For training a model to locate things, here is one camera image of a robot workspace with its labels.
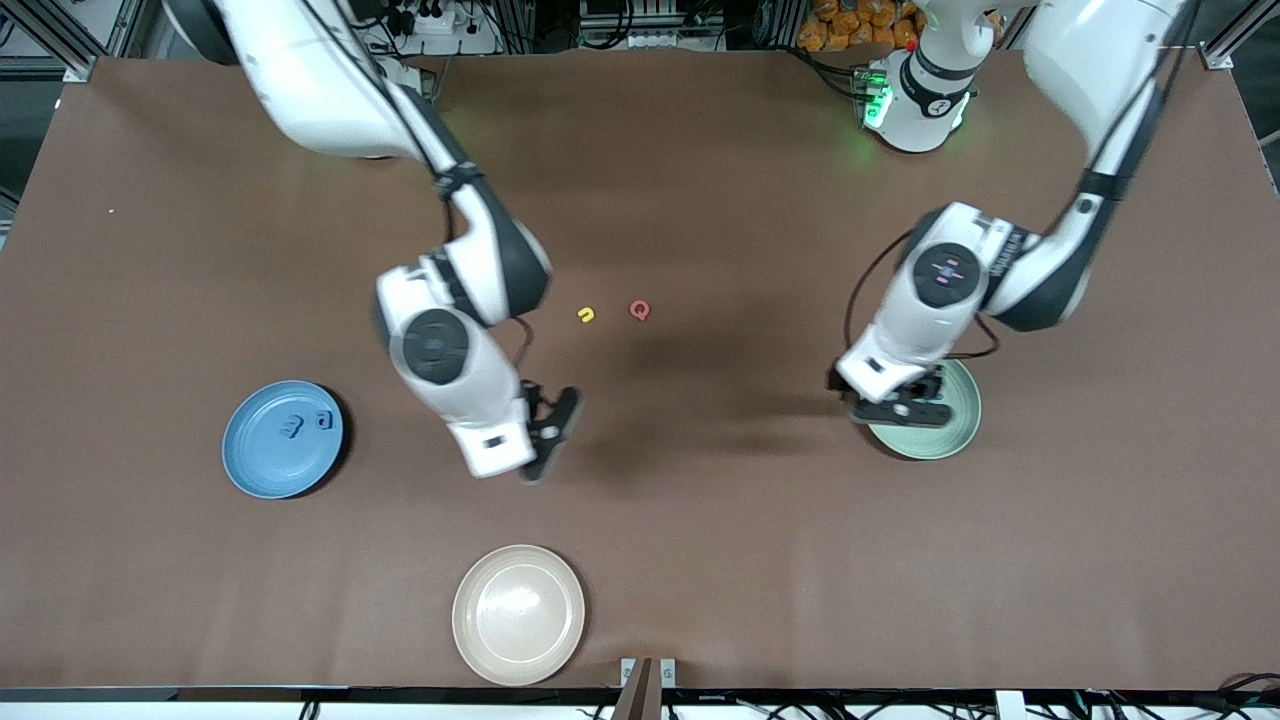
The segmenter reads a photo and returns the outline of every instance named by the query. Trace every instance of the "brown tablecloth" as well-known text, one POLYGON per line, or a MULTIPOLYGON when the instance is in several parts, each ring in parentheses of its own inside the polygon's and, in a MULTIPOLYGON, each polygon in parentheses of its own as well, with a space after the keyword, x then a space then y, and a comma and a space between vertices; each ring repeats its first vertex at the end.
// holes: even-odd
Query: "brown tablecloth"
POLYGON ((0 683, 483 684, 449 607, 508 543, 586 587, 549 685, 640 653, 686 685, 1280 665, 1280 204, 1229 74, 1188 61, 1078 315, 970 364, 964 454, 886 457, 823 389, 852 281, 920 214, 1039 229, 1069 199, 1082 142, 1020 56, 979 85, 909 156, 785 55, 453 63, 445 120, 556 264, 525 375, 588 398, 530 488, 471 479, 374 338, 374 278, 442 237, 428 174, 293 146, 237 68, 104 60, 0 255, 0 683), (257 501, 219 442, 283 378, 342 393, 355 442, 257 501))

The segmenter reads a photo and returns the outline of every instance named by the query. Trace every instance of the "table surface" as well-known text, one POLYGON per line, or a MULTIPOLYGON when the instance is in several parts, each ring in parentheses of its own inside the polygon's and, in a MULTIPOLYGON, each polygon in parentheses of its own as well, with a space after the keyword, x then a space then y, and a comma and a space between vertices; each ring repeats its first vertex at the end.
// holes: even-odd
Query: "table surface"
POLYGON ((852 281, 919 215, 1069 199, 1083 145, 1020 56, 979 85, 909 156, 785 55, 454 61, 445 120, 556 264, 525 374, 586 396, 531 488, 471 479, 374 340, 374 278, 442 237, 420 167, 293 146, 237 68, 101 61, 0 256, 0 684, 480 685, 449 607, 511 543, 586 589, 548 685, 646 653, 701 687, 1280 665, 1280 204, 1229 74, 1184 67, 1076 316, 970 363, 965 452, 887 457, 823 389, 852 281), (283 378, 338 391, 355 441, 266 502, 219 441, 283 378))

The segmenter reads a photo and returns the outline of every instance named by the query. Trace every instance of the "green light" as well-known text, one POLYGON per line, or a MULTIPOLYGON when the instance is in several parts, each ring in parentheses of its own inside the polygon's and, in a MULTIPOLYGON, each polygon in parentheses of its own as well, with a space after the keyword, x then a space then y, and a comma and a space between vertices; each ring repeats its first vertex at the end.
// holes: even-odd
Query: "green light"
POLYGON ((863 113, 863 122, 868 127, 878 128, 884 122, 884 114, 888 113, 888 106, 892 102, 893 88, 886 87, 874 100, 867 104, 867 110, 863 113))

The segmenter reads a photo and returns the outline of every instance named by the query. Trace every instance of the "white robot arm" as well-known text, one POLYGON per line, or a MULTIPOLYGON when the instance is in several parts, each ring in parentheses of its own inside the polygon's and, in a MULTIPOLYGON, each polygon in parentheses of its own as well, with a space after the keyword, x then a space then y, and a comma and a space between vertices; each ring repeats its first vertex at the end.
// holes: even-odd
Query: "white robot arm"
POLYGON ((378 278, 375 325, 396 372, 444 419, 472 475, 521 469, 526 480, 541 479, 581 397, 564 388, 545 401, 486 328, 538 307, 550 263, 435 109, 379 76, 348 26, 349 8, 333 0, 165 0, 165 10, 206 58, 238 60, 268 115, 298 145, 426 164, 467 232, 378 278), (539 419, 543 405, 549 413, 539 419))
MULTIPOLYGON (((1162 110, 1153 72, 1160 40, 1183 3, 1056 0, 1038 8, 1028 28, 1027 70, 1084 136, 1091 163, 1076 197, 1046 236, 960 202, 920 219, 874 320, 835 365, 838 378, 831 384, 856 395, 855 420, 945 423, 915 415, 927 404, 908 404, 913 413, 902 416, 888 411, 886 400, 910 395, 928 379, 979 311, 1019 332, 1071 315, 1102 233, 1155 132, 1162 110)), ((911 110, 914 104, 901 106, 911 110)))

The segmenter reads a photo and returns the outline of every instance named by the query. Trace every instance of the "blue plate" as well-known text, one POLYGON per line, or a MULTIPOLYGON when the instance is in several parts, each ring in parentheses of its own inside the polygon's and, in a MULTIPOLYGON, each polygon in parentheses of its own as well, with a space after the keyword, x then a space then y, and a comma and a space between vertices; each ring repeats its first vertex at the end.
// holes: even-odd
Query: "blue plate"
POLYGON ((293 497, 329 474, 344 433, 342 409, 326 389, 303 380, 273 383, 242 402, 227 423, 223 468, 253 497, 293 497))

